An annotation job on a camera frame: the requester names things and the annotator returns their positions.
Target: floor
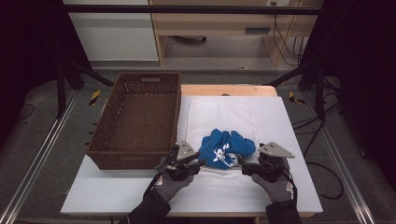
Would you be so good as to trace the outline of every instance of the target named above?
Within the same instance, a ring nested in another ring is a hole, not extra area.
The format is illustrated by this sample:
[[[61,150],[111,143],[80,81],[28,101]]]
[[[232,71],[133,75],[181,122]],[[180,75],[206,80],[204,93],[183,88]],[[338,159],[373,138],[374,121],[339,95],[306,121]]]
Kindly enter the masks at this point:
[[[93,64],[98,74],[112,80],[121,71],[177,70],[182,72],[182,83],[256,85],[268,83],[295,67],[284,62],[272,66],[262,49],[264,45],[261,39],[254,36],[209,36],[205,43],[172,37],[163,67],[145,62]],[[285,55],[285,58],[288,63],[295,63],[290,56]],[[106,97],[111,92],[109,87],[96,80],[85,75],[82,77],[86,83],[82,91],[67,91],[68,97],[75,100],[75,105],[68,111],[68,118],[59,132],[52,130],[57,122],[57,92],[55,82],[51,81],[29,92],[20,120],[15,123],[12,135],[0,150],[0,211],[5,213],[8,208],[14,209],[16,223],[110,223],[109,217],[71,217],[60,213],[67,190],[73,184],[85,154],[86,144],[91,141],[95,128],[93,124],[98,120]],[[312,110],[315,97],[313,90],[299,91],[296,86],[299,78],[294,77],[276,87],[295,128],[303,123],[299,121],[312,119],[316,115]],[[88,106],[96,90],[101,90],[101,96],[94,106]],[[296,101],[290,100],[290,92]],[[381,175],[375,161],[361,157],[359,146],[342,115],[342,108],[337,106],[336,94],[325,90],[325,96],[325,107],[330,110],[324,127],[318,132],[305,157],[306,161],[313,162],[308,164],[308,169],[324,212],[304,218],[304,223],[396,223],[395,192]],[[295,130],[302,151],[306,151],[318,127],[319,122],[316,120]],[[54,141],[49,146],[43,146],[50,132],[56,132]],[[49,151],[39,154],[44,162],[40,163],[36,175],[24,179],[26,174],[33,173],[30,167],[37,162],[35,158],[43,147],[49,147]],[[334,159],[337,159],[334,151],[341,158],[341,165]],[[345,182],[343,179],[343,188],[337,177],[348,180]],[[338,198],[341,189],[345,191]],[[22,203],[12,203],[15,202],[14,197],[20,198]],[[359,214],[364,208],[368,208],[363,211],[366,215]],[[227,221],[236,224],[251,220]],[[219,223],[219,220],[191,218],[167,219],[165,222]]]

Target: blue towel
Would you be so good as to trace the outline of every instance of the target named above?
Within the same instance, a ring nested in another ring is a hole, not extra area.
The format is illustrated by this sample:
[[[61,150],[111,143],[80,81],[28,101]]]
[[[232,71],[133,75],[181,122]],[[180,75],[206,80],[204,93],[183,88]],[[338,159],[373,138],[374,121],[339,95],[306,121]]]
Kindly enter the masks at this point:
[[[228,169],[237,164],[235,154],[246,157],[255,150],[254,142],[242,137],[238,132],[231,131],[230,134],[214,129],[210,136],[202,139],[198,161],[205,161],[205,165],[209,167]]]

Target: brown basket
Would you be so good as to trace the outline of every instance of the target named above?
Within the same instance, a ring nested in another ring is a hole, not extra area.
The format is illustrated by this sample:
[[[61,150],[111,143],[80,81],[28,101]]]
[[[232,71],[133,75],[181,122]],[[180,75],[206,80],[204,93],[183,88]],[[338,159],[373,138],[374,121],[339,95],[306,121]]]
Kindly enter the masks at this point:
[[[101,170],[153,169],[177,141],[180,73],[119,74],[87,155]]]

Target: white cabinet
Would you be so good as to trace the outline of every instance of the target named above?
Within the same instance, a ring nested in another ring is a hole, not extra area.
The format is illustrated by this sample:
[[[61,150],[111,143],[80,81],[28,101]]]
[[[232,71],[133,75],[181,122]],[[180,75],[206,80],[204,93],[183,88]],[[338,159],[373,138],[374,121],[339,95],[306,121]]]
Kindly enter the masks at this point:
[[[66,5],[148,5],[147,0],[64,0]],[[69,13],[90,61],[158,61],[151,16]]]

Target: aluminum rail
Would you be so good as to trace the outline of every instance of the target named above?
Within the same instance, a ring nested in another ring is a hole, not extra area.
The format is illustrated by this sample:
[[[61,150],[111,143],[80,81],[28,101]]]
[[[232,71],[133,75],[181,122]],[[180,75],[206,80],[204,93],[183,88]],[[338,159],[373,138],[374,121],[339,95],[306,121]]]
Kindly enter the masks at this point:
[[[21,211],[24,201],[26,200],[30,190],[32,189],[35,181],[38,178],[38,175],[43,167],[48,155],[50,154],[53,145],[55,144],[56,139],[62,127],[64,126],[67,118],[69,117],[70,111],[75,104],[75,101],[78,97],[78,91],[72,91],[69,99],[67,101],[67,108],[64,111],[64,114],[56,119],[49,134],[47,135],[46,140],[43,145],[39,149],[37,155],[35,156],[35,160],[29,168],[29,171],[26,173],[24,179],[22,180],[20,186],[12,197],[11,201],[7,205],[6,209],[0,216],[0,224],[11,224],[17,218],[18,213]]]
[[[269,14],[269,15],[334,15],[341,9],[321,7],[224,7],[224,6],[125,6],[63,5],[40,6],[44,9],[84,13],[182,13],[182,14]]]
[[[311,109],[312,114],[316,115],[316,110],[314,108],[314,101],[312,100],[310,94],[303,92],[304,98],[307,101],[309,108]],[[359,219],[359,222],[362,224],[375,224],[375,220],[369,207],[361,195],[361,191],[358,188],[352,174],[347,169],[347,166],[344,160],[341,157],[341,154],[335,145],[332,137],[329,133],[329,130],[324,125],[321,129],[322,140],[323,143],[329,153],[329,156],[332,160],[332,164],[336,169],[337,173],[340,175],[341,180],[344,184],[344,190],[346,191],[346,195],[348,196],[350,203],[356,213],[356,216]]]

